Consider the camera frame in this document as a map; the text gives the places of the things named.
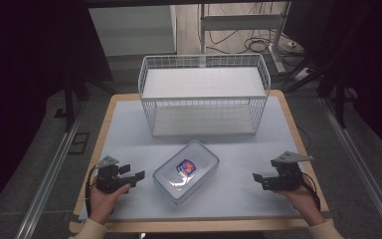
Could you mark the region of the person's right hand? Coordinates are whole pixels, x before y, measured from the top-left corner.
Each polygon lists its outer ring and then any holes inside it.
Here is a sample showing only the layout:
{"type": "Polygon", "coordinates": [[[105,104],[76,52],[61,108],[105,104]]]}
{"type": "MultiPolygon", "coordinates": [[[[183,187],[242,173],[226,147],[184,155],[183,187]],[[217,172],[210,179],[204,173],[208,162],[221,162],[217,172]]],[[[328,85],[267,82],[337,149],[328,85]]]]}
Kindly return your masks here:
{"type": "Polygon", "coordinates": [[[309,227],[320,225],[325,222],[320,210],[316,207],[314,198],[310,191],[304,186],[300,186],[293,191],[279,191],[297,210],[300,217],[307,223],[309,227]]]}

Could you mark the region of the white cabinet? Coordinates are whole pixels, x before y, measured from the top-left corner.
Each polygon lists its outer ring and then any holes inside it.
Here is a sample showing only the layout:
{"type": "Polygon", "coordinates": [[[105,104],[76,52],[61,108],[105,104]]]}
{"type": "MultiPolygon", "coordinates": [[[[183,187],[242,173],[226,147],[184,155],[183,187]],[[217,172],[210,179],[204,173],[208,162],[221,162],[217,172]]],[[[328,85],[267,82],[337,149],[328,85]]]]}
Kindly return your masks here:
{"type": "Polygon", "coordinates": [[[91,8],[89,12],[107,57],[177,52],[173,5],[91,8]]]}

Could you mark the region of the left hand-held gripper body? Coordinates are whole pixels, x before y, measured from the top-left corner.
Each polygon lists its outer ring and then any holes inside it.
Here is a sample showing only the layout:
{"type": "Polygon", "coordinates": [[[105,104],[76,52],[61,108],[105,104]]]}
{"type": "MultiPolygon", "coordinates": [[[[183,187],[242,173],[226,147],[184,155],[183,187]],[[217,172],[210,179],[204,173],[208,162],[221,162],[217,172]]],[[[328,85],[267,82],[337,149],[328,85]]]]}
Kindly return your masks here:
{"type": "Polygon", "coordinates": [[[111,194],[125,184],[134,187],[136,183],[131,182],[131,177],[121,178],[118,174],[120,166],[118,160],[107,155],[97,165],[96,188],[104,193],[111,194]]]}

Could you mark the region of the clear plastic food container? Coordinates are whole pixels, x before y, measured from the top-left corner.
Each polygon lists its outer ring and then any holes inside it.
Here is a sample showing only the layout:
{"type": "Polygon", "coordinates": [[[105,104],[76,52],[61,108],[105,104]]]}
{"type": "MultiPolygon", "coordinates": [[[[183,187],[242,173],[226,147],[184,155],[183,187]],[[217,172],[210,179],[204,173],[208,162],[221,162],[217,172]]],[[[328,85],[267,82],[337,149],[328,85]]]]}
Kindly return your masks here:
{"type": "Polygon", "coordinates": [[[161,164],[153,182],[175,205],[185,202],[216,171],[220,159],[199,140],[192,140],[161,164]]]}

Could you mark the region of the white wire basket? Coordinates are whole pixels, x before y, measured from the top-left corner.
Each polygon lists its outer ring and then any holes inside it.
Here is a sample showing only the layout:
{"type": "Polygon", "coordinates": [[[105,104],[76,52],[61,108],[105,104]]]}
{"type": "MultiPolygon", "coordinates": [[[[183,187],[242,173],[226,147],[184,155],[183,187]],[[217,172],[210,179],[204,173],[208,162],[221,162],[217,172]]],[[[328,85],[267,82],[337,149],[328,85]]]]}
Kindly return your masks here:
{"type": "Polygon", "coordinates": [[[260,54],[146,56],[138,78],[154,136],[255,134],[270,89],[260,54]]]}

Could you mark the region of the person's left hand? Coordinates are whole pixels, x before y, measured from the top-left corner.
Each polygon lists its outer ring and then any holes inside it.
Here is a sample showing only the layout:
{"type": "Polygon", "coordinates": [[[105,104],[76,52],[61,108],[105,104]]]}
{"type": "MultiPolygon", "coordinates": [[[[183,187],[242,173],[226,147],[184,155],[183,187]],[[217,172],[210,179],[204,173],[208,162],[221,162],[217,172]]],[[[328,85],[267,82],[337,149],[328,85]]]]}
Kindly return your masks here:
{"type": "Polygon", "coordinates": [[[101,192],[95,185],[91,187],[90,206],[91,212],[89,219],[104,225],[108,217],[117,203],[118,198],[127,193],[130,189],[129,184],[123,185],[117,191],[111,194],[101,192]]]}

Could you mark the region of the white power strip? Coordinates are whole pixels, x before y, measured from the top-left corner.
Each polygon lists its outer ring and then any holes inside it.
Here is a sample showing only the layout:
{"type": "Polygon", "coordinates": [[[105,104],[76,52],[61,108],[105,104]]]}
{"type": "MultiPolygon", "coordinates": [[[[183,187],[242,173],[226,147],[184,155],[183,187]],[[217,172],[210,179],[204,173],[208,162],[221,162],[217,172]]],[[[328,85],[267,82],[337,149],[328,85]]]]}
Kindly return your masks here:
{"type": "Polygon", "coordinates": [[[299,73],[296,74],[294,79],[298,82],[304,79],[305,77],[307,77],[308,75],[309,75],[309,68],[303,68],[299,73]]]}

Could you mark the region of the white metal desk frame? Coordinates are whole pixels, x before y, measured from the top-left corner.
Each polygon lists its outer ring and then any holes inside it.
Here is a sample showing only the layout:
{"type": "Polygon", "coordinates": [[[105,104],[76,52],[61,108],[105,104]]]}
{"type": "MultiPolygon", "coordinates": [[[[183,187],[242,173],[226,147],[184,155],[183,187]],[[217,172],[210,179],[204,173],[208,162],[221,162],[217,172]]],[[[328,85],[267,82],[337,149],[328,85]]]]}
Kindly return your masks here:
{"type": "Polygon", "coordinates": [[[241,14],[241,15],[210,15],[209,5],[200,5],[200,53],[206,53],[206,33],[208,31],[240,31],[240,30],[270,30],[275,32],[274,38],[267,44],[269,54],[277,71],[286,71],[280,59],[278,46],[287,19],[290,2],[284,3],[278,14],[241,14]]]}

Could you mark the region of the dark floor plate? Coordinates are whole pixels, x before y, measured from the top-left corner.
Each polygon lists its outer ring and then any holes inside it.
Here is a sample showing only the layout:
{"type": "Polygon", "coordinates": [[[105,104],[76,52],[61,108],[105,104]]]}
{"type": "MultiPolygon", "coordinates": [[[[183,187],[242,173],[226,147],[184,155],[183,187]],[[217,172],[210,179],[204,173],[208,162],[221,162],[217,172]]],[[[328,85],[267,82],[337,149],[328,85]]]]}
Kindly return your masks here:
{"type": "Polygon", "coordinates": [[[84,154],[88,145],[90,134],[88,132],[77,132],[71,142],[68,154],[84,154]]]}

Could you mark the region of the aluminium rail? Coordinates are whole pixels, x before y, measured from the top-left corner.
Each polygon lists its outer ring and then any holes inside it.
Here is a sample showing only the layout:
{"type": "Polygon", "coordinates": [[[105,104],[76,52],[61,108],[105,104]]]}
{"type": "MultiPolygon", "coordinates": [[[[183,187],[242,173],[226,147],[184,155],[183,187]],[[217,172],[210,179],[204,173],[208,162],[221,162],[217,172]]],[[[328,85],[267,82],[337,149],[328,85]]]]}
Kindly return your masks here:
{"type": "Polygon", "coordinates": [[[68,154],[68,150],[71,146],[74,136],[77,133],[78,127],[81,123],[84,110],[86,108],[86,102],[79,102],[74,111],[74,122],[71,128],[64,133],[63,139],[59,144],[58,150],[51,160],[46,173],[44,174],[42,181],[36,191],[36,194],[25,214],[25,217],[14,237],[14,239],[31,239],[40,217],[47,204],[49,196],[53,190],[56,179],[61,171],[62,165],[68,154]]]}
{"type": "Polygon", "coordinates": [[[335,118],[335,110],[333,109],[332,104],[325,99],[319,99],[319,101],[324,107],[333,129],[340,139],[351,163],[353,164],[360,177],[360,180],[364,184],[364,187],[366,188],[370,198],[372,199],[382,218],[382,189],[380,188],[367,164],[363,160],[348,131],[343,128],[335,118]]]}

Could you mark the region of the white table mat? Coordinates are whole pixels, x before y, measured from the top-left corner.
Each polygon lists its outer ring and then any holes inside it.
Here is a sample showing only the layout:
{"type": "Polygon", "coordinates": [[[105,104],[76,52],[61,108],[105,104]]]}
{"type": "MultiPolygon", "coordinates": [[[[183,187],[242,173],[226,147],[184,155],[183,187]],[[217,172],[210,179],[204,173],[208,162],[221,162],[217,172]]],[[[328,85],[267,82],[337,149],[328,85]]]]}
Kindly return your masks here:
{"type": "Polygon", "coordinates": [[[145,178],[119,198],[111,218],[168,220],[294,216],[280,195],[264,191],[253,175],[275,176],[271,160],[296,152],[287,117],[278,97],[269,97],[258,132],[244,136],[208,136],[199,140],[220,159],[217,170],[191,196],[175,205],[153,182],[156,168],[182,149],[189,137],[154,137],[139,101],[114,105],[98,158],[110,155],[145,178]]]}

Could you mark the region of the black tripod stand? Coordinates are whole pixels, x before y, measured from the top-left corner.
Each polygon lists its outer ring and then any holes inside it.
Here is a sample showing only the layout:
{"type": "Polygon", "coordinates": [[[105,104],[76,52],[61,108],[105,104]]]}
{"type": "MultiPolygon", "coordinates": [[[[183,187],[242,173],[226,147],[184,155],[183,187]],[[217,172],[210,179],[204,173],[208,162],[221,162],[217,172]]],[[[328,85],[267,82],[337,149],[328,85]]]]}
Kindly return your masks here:
{"type": "Polygon", "coordinates": [[[334,116],[339,125],[342,128],[346,128],[344,121],[344,105],[352,102],[352,98],[349,98],[345,94],[345,83],[341,76],[339,67],[339,61],[332,59],[324,66],[318,68],[317,70],[313,70],[306,77],[296,83],[288,87],[284,87],[284,91],[286,93],[294,92],[306,84],[322,78],[316,89],[316,93],[320,98],[327,98],[331,94],[332,90],[335,90],[335,98],[333,99],[334,116]]]}

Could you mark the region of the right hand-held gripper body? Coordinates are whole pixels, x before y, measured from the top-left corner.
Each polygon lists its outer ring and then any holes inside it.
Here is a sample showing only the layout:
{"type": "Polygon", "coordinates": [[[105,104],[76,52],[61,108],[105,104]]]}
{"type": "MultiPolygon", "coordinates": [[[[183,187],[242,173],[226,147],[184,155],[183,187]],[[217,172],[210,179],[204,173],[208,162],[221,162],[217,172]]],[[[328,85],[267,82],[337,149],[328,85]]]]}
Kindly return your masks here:
{"type": "Polygon", "coordinates": [[[299,163],[311,160],[313,160],[312,156],[285,151],[271,160],[271,165],[277,170],[278,175],[276,177],[264,177],[264,180],[273,185],[272,191],[296,190],[304,183],[299,163]]]}

